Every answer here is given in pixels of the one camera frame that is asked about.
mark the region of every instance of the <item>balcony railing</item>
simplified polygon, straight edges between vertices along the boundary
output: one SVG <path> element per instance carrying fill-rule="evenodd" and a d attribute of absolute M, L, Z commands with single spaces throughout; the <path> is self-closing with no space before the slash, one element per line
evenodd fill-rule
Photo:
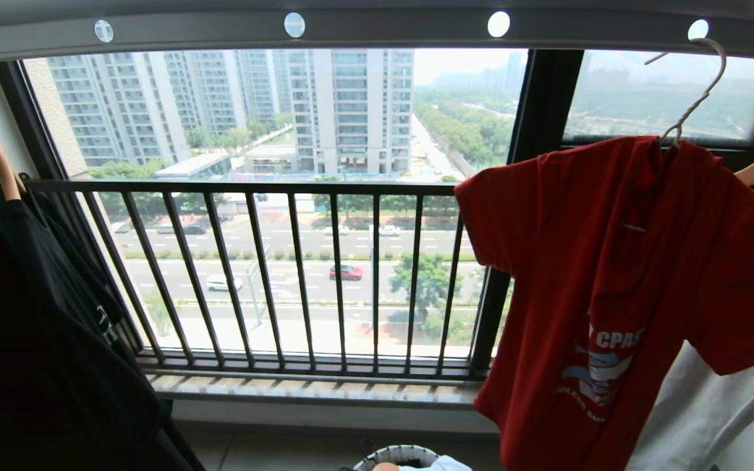
<path fill-rule="evenodd" d="M 472 325 L 470 323 L 458 325 L 460 330 L 464 329 L 462 331 L 463 337 L 467 337 L 468 340 L 460 346 L 450 345 L 450 330 L 456 327 L 456 323 L 451 323 L 451 316 L 455 311 L 454 301 L 459 296 L 457 292 L 457 278 L 461 277 L 458 274 L 459 260 L 463 259 L 465 271 L 473 269 L 476 271 L 476 275 L 481 272 L 481 268 L 475 262 L 470 262 L 472 256 L 469 253 L 469 242 L 463 235 L 463 223 L 461 223 L 461 217 L 458 215 L 458 209 L 452 197 L 452 184 L 227 183 L 95 179 L 38 180 L 30 181 L 29 185 L 35 191 L 50 194 L 69 194 L 70 196 L 74 194 L 81 201 L 81 206 L 87 209 L 87 211 L 82 211 L 81 218 L 87 224 L 95 224 L 93 227 L 96 227 L 96 232 L 99 234 L 99 238 L 95 237 L 95 240 L 101 241 L 96 242 L 96 244 L 102 245 L 102 247 L 96 248 L 105 254 L 105 258 L 108 258 L 111 266 L 114 267 L 115 279 L 120 285 L 118 288 L 122 288 L 118 292 L 126 293 L 128 309 L 131 312 L 130 325 L 135 325 L 135 328 L 129 329 L 131 331 L 129 335 L 135 339 L 134 348 L 138 350 L 138 361 L 146 372 L 183 372 L 185 374 L 206 375 L 228 373 L 350 375 L 410 379 L 480 379 L 486 373 L 485 367 L 481 369 L 471 368 L 471 364 L 478 364 L 478 362 L 473 362 L 473 355 L 476 355 L 473 345 L 475 345 L 478 335 L 484 334 L 493 337 L 496 334 L 495 325 L 493 331 L 491 331 L 491 328 L 486 328 L 487 333 L 482 333 L 478 329 L 480 318 L 478 297 L 481 294 L 478 286 L 482 285 L 482 283 L 479 283 L 481 277 L 478 280 L 470 280 L 474 287 L 474 294 L 470 295 L 470 298 L 473 299 L 472 306 L 470 302 L 466 301 L 460 308 L 463 309 L 463 314 L 466 316 L 472 313 L 472 317 L 469 317 L 473 320 Z M 185 196 L 188 196 L 188 194 L 195 194 L 198 201 L 203 202 L 201 206 L 196 208 L 197 219 L 192 225 L 201 226 L 206 231 L 205 235 L 194 235 L 192 241 L 207 241 L 210 244 L 210 239 L 213 238 L 212 247 L 215 250 L 212 250 L 210 254 L 205 251 L 206 259 L 213 258 L 213 260 L 206 260 L 203 263 L 207 264 L 206 271 L 212 271 L 215 261 L 219 260 L 216 265 L 222 268 L 225 281 L 224 289 L 228 292 L 227 300 L 212 298 L 217 293 L 206 291 L 207 283 L 204 283 L 201 277 L 206 273 L 200 272 L 201 253 L 196 253 L 191 248 L 192 245 L 197 244 L 189 243 L 189 238 L 192 237 L 189 235 L 191 230 L 189 230 L 188 221 L 186 221 L 188 217 L 183 215 L 188 211 L 194 212 L 195 208 L 189 209 L 177 204 L 179 198 L 185 198 L 183 201 L 186 201 Z M 314 201 L 313 204 L 317 205 L 317 208 L 311 211 L 299 205 L 299 202 L 306 200 L 306 194 L 326 197 L 323 197 L 321 201 L 311 196 L 307 197 L 309 201 Z M 129 216 L 126 222 L 117 222 L 112 225 L 108 223 L 107 209 L 105 209 L 108 207 L 108 196 L 115 198 L 117 208 L 122 211 L 126 209 L 126 214 L 122 217 Z M 164 222 L 156 231 L 147 226 L 158 224 L 160 218 L 153 217 L 152 209 L 140 207 L 143 205 L 141 196 L 150 197 L 149 205 L 151 207 L 154 199 L 164 201 L 166 214 L 161 218 Z M 237 212 L 236 218 L 240 220 L 223 223 L 224 211 L 218 212 L 218 206 L 224 205 L 224 196 L 238 201 L 237 211 L 232 207 L 231 213 Z M 341 232 L 345 232 L 347 228 L 343 226 L 342 217 L 350 206 L 348 203 L 356 196 L 359 196 L 360 199 L 357 211 L 360 215 L 365 214 L 365 217 L 360 217 L 357 222 L 360 226 L 364 222 L 367 222 L 370 226 L 370 230 L 357 230 L 355 232 L 355 239 L 360 244 L 356 247 L 364 247 L 368 251 L 367 256 L 364 253 L 359 253 L 356 256 L 369 265 L 363 272 L 359 272 L 361 278 L 370 277 L 370 286 L 368 287 L 350 284 L 351 281 L 344 281 L 341 275 L 332 276 L 332 273 L 343 273 L 343 265 L 346 260 L 345 254 L 341 253 L 340 250 L 340 238 L 346 237 Z M 389 287 L 386 286 L 385 281 L 380 282 L 386 279 L 386 275 L 396 277 L 398 271 L 395 266 L 404 263 L 403 260 L 399 260 L 404 258 L 401 254 L 390 256 L 392 260 L 387 262 L 386 258 L 390 254 L 386 253 L 386 248 L 398 247 L 401 242 L 398 241 L 396 234 L 387 234 L 386 232 L 383 233 L 383 240 L 381 241 L 379 231 L 379 228 L 384 227 L 386 223 L 385 218 L 381 220 L 380 217 L 381 200 L 388 202 L 392 201 L 390 198 L 395 198 L 394 209 L 389 209 L 389 205 L 386 203 L 385 206 L 387 207 L 383 209 L 383 212 L 384 214 L 398 215 L 400 211 L 396 209 L 397 196 L 404 197 L 403 200 L 409 205 L 407 211 L 404 212 L 409 215 L 406 221 L 409 223 L 412 239 L 410 254 L 406 255 L 406 259 L 410 257 L 410 266 L 408 271 L 404 271 L 406 279 L 410 280 L 409 285 L 404 287 L 406 290 L 405 302 L 397 300 L 398 296 L 402 296 L 403 289 L 398 290 L 395 287 L 395 292 L 389 292 Z M 270 197 L 279 201 L 272 209 L 270 209 L 270 203 L 267 202 Z M 365 208 L 363 208 L 364 199 L 365 201 L 370 200 Z M 317 221 L 314 221 L 313 229 L 310 230 L 308 235 L 314 238 L 312 241 L 314 246 L 316 243 L 321 243 L 315 241 L 320 236 L 324 242 L 328 242 L 326 240 L 328 237 L 332 239 L 330 244 L 332 245 L 332 260 L 327 260 L 330 257 L 329 253 L 323 253 L 325 262 L 321 263 L 320 272 L 318 274 L 313 271 L 306 273 L 306 266 L 309 265 L 311 270 L 315 271 L 319 262 L 312 262 L 314 257 L 311 254 L 308 254 L 311 260 L 305 260 L 305 239 L 302 237 L 304 223 L 300 223 L 299 218 L 314 218 L 315 220 L 317 215 L 326 218 L 320 203 L 327 203 L 328 206 L 327 229 L 315 230 Z M 425 217 L 425 214 L 431 215 L 433 211 L 442 215 L 442 217 L 437 218 L 440 230 L 436 230 L 436 232 L 437 235 L 440 235 L 442 247 L 446 248 L 447 252 L 438 254 L 438 256 L 431 254 L 431 251 L 436 250 L 432 245 L 435 242 L 431 242 L 434 240 L 432 236 L 435 234 L 428 232 L 428 228 L 422 227 L 425 220 L 427 224 L 430 224 L 428 221 L 434 219 L 433 217 Z M 278 214 L 275 221 L 277 229 L 266 233 L 264 227 L 261 226 L 266 224 L 264 221 L 268 221 L 271 217 L 270 212 Z M 287 217 L 289 224 L 283 222 Z M 119 220 L 117 214 L 115 214 L 114 219 Z M 120 227 L 124 224 L 128 225 L 129 234 L 116 234 L 116 232 L 123 232 Z M 247 237 L 244 237 L 244 239 L 251 239 L 251 247 L 254 248 L 255 256 L 249 256 L 248 251 L 241 253 L 227 244 L 227 236 L 224 233 L 229 234 L 229 241 L 239 239 L 232 235 L 234 232 L 230 228 L 240 227 L 241 224 L 243 227 L 248 225 L 251 236 L 248 236 L 249 233 L 247 232 Z M 291 260 L 290 268 L 287 268 L 287 266 L 282 268 L 282 265 L 286 264 L 281 260 L 284 258 L 281 250 L 274 250 L 274 248 L 269 250 L 269 246 L 264 243 L 266 239 L 269 239 L 269 235 L 273 235 L 279 238 L 280 247 L 282 243 L 280 241 L 281 233 L 285 232 L 291 232 L 291 240 L 288 237 L 286 241 L 289 242 L 287 245 L 291 247 L 288 257 Z M 422 234 L 428 240 L 428 242 L 425 242 L 427 249 L 424 250 L 428 253 L 422 252 Z M 158 250 L 159 247 L 154 247 L 155 245 L 164 247 L 165 244 L 154 244 L 152 241 L 153 238 L 161 235 L 168 238 L 175 237 L 176 244 L 179 246 L 179 256 L 176 256 L 176 253 L 170 256 L 175 260 L 163 260 L 170 251 Z M 122 236 L 126 237 L 128 241 L 134 238 L 134 242 L 123 244 L 118 241 L 118 238 Z M 405 232 L 404 236 L 408 239 L 409 233 Z M 242 241 L 243 248 L 249 246 L 245 242 Z M 125 245 L 129 247 L 129 245 L 136 243 L 141 247 L 140 253 L 125 251 Z M 351 243 L 353 242 L 346 240 L 346 244 L 350 245 Z M 435 278 L 430 273 L 422 275 L 420 270 L 422 259 L 428 264 L 426 269 L 432 270 L 433 259 L 431 257 L 436 257 L 434 260 L 440 266 L 437 270 L 440 270 L 442 275 L 439 278 L 440 283 L 442 283 L 442 286 L 440 286 L 442 291 L 439 293 L 442 296 L 434 301 L 432 299 L 433 293 L 438 292 L 438 290 L 434 289 L 431 283 L 435 282 Z M 166 312 L 162 311 L 162 315 L 166 314 L 166 316 L 162 318 L 165 325 L 161 327 L 161 334 L 154 319 L 156 313 L 153 312 L 154 310 L 161 310 L 161 307 L 154 309 L 153 306 L 144 301 L 141 294 L 144 283 L 141 283 L 141 280 L 138 284 L 135 283 L 134 276 L 131 274 L 131 258 L 146 260 L 147 268 L 145 271 L 149 269 L 147 277 L 150 275 L 153 277 L 153 283 L 150 286 L 155 285 L 156 289 L 153 291 L 158 292 L 156 300 L 160 299 L 164 304 Z M 143 260 L 134 260 L 139 270 L 143 268 Z M 243 271 L 246 271 L 246 263 L 251 263 L 251 271 L 255 271 L 254 275 L 246 274 L 243 277 L 240 269 L 243 268 Z M 327 279 L 329 272 L 323 270 L 329 269 L 332 269 L 330 277 L 333 279 L 332 285 L 335 288 L 334 299 L 331 302 L 324 300 L 324 304 L 317 305 L 317 298 L 321 296 L 321 293 L 317 292 L 317 287 L 311 285 L 317 284 L 317 281 L 315 281 L 317 278 L 314 277 L 321 276 L 324 277 L 323 279 Z M 297 285 L 297 295 L 288 293 L 290 299 L 287 302 L 282 302 L 278 298 L 276 293 L 280 291 L 276 290 L 275 282 L 272 281 L 272 278 L 281 277 L 282 274 L 279 270 L 287 270 L 290 274 L 288 283 Z M 168 286 L 170 284 L 166 281 L 166 277 L 170 276 L 173 279 L 174 275 L 179 275 L 179 271 L 183 272 L 182 277 L 185 276 L 185 272 L 187 273 L 190 287 L 192 287 L 194 293 L 193 299 L 177 299 L 176 293 L 171 292 L 175 287 Z M 448 275 L 446 275 L 446 286 L 444 287 L 443 275 L 445 274 Z M 327 281 L 324 281 L 324 283 L 326 283 L 326 289 L 330 291 L 332 289 L 330 285 L 327 284 Z M 371 289 L 370 299 L 360 298 L 355 302 L 346 301 L 344 293 L 346 290 L 352 292 L 350 291 L 352 289 L 360 290 L 357 292 Z M 395 297 L 395 300 L 381 302 L 381 299 L 385 299 L 387 294 Z M 150 298 L 150 304 L 152 304 L 153 296 Z M 180 310 L 187 309 L 190 304 L 194 303 L 200 310 L 202 322 L 197 323 L 196 327 L 192 327 L 193 332 L 189 333 L 190 320 L 187 319 L 187 316 L 183 318 Z M 390 319 L 394 320 L 386 322 L 386 310 L 390 310 L 392 306 L 398 304 L 402 304 L 402 307 L 398 307 L 398 310 L 403 312 L 395 311 L 389 316 Z M 224 307 L 230 311 L 228 319 L 222 319 Z M 293 313 L 294 309 L 298 309 L 300 313 L 296 315 Z M 331 315 L 329 315 L 330 309 L 335 311 Z M 355 314 L 354 318 L 356 319 L 352 319 L 351 315 L 346 316 L 345 311 L 347 309 L 356 309 L 359 316 Z M 216 310 L 221 318 L 216 319 L 213 310 Z M 284 311 L 291 315 L 290 319 L 282 321 L 279 314 Z M 325 314 L 325 319 L 316 319 L 316 316 L 320 315 L 319 312 Z M 416 341 L 416 335 L 422 336 L 422 315 L 437 315 L 439 318 L 443 316 L 443 322 L 439 326 L 439 338 L 434 339 L 431 334 L 433 328 L 428 326 L 429 336 L 427 340 Z M 227 320 L 234 327 L 226 325 Z M 167 329 L 167 324 L 170 324 L 173 333 L 165 336 L 164 331 Z M 287 337 L 294 328 L 300 329 L 297 334 L 305 337 L 306 348 L 303 348 L 303 343 L 300 347 L 293 348 L 292 342 L 289 342 L 289 346 L 282 342 L 282 336 Z M 272 341 L 259 341 L 260 334 L 255 334 L 257 329 L 268 329 L 267 334 L 272 335 Z M 200 343 L 205 342 L 201 340 L 201 337 L 205 337 L 204 340 L 207 341 L 203 347 L 200 346 Z M 333 348 L 327 348 L 327 343 L 333 343 Z M 494 341 L 490 339 L 482 343 L 493 345 Z M 481 352 L 481 355 L 490 358 L 490 349 L 487 352 Z"/>

